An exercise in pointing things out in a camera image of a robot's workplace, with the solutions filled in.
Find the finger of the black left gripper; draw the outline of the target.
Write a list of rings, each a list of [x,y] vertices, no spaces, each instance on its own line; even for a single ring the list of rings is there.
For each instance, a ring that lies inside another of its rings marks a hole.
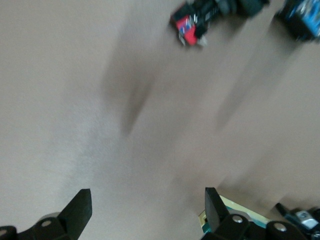
[[[275,205],[277,211],[308,240],[320,239],[320,209],[317,207],[303,210],[301,208],[288,209],[281,203]]]

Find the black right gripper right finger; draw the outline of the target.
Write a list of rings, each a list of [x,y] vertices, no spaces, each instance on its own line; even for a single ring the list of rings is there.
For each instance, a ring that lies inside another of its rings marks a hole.
[[[204,192],[205,214],[210,231],[203,240],[305,240],[304,234],[293,224],[270,221],[260,227],[238,213],[230,213],[214,187]]]

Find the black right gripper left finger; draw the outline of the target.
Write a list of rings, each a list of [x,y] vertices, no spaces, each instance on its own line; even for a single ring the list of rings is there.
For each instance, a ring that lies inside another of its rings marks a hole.
[[[47,216],[29,229],[17,232],[13,225],[0,227],[2,240],[77,240],[92,217],[92,195],[81,189],[57,216]]]

